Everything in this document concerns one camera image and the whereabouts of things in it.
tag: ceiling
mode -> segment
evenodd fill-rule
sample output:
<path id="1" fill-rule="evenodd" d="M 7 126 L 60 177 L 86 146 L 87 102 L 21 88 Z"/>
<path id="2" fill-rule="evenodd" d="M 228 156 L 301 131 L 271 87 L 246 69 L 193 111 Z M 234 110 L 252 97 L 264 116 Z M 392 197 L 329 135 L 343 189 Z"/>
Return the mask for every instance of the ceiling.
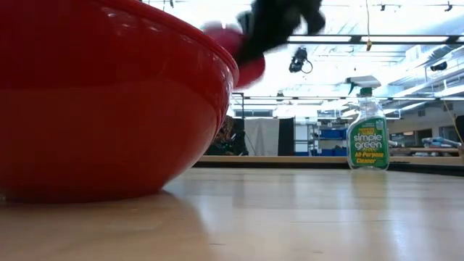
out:
<path id="1" fill-rule="evenodd" d="M 249 10 L 252 1 L 173 0 L 173 8 L 169 0 L 144 0 L 144 2 L 164 9 L 193 26 L 201 28 L 205 23 L 212 21 L 236 26 L 237 14 Z M 447 1 L 444 0 L 368 0 L 367 6 L 365 0 L 323 0 L 321 12 L 326 16 L 327 22 L 322 34 L 365 35 L 369 27 L 372 35 L 461 35 L 464 33 L 464 24 L 461 22 L 464 19 L 464 0 L 449 2 L 453 7 L 445 12 L 448 6 Z M 369 19 L 366 7 L 369 8 Z M 303 27 L 295 33 L 304 33 Z M 461 63 L 464 62 L 464 51 L 460 49 L 435 61 L 448 61 L 447 70 L 426 72 L 424 66 L 418 67 L 410 61 L 412 52 L 409 51 L 407 54 L 406 51 L 414 47 L 411 45 L 374 45 L 370 51 L 366 51 L 365 46 L 359 45 L 306 45 L 304 47 L 308 51 L 308 59 L 313 65 L 312 72 L 310 74 L 290 73 L 288 67 L 298 47 L 300 45 L 288 44 L 267 53 L 265 74 L 246 90 L 244 95 L 275 96 L 278 91 L 282 91 L 285 96 L 346 96 L 349 86 L 340 83 L 348 77 L 358 75 L 377 77 L 382 82 L 382 87 L 376 89 L 374 94 L 385 97 L 430 96 L 434 95 L 433 92 L 439 93 L 445 87 L 461 86 L 459 70 L 462 67 Z M 443 82 L 440 81 L 440 83 L 433 84 L 434 87 L 422 86 L 411 94 L 405 91 L 412 90 L 435 78 L 446 79 L 448 72 L 454 72 L 458 77 L 458 79 L 456 77 L 451 79 L 450 86 L 443 86 Z M 459 92 L 453 92 L 452 95 L 459 95 Z M 253 99 L 246 103 L 266 104 L 249 105 L 246 109 L 278 110 L 276 105 L 289 106 L 288 101 L 275 100 Z M 231 109 L 240 109 L 241 105 L 237 104 L 241 104 L 241 101 L 232 100 Z M 346 101 L 333 102 L 321 99 L 294 102 L 291 105 L 293 110 L 295 110 L 295 104 L 299 105 L 297 110 L 305 111 L 303 114 L 312 114 L 309 111 L 313 110 L 350 110 Z"/>

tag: spray bottle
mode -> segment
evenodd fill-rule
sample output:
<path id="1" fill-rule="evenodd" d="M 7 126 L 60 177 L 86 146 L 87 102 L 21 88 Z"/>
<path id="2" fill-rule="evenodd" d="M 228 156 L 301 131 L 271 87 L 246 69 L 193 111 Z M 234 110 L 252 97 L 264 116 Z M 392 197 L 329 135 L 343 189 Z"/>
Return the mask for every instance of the spray bottle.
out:
<path id="1" fill-rule="evenodd" d="M 348 164 L 355 169 L 385 170 L 389 166 L 389 137 L 386 117 L 373 87 L 363 87 L 358 95 L 360 112 L 348 127 Z"/>

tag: red object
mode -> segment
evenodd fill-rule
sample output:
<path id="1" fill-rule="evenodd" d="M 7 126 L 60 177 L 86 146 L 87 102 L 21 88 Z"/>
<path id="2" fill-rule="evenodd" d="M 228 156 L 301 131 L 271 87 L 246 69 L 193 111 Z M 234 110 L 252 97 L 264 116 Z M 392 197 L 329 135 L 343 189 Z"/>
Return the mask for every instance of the red object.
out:
<path id="1" fill-rule="evenodd" d="M 210 27 L 204 30 L 204 33 L 215 39 L 224 49 L 232 55 L 236 54 L 243 43 L 244 36 L 231 28 Z M 239 81 L 236 89 L 240 90 L 249 86 L 259 79 L 266 68 L 264 55 L 255 61 L 249 62 L 239 68 Z"/>
<path id="2" fill-rule="evenodd" d="M 237 79 L 211 38 L 127 0 L 0 1 L 0 191 L 22 202 L 152 194 L 191 167 Z"/>

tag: table surface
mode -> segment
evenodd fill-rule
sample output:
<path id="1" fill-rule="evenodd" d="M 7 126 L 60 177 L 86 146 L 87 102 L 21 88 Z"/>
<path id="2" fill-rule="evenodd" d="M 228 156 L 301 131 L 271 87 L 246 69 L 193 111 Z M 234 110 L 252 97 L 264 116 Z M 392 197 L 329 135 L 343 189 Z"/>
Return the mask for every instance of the table surface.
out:
<path id="1" fill-rule="evenodd" d="M 0 260 L 464 260 L 464 178 L 192 169 L 140 199 L 4 203 Z"/>

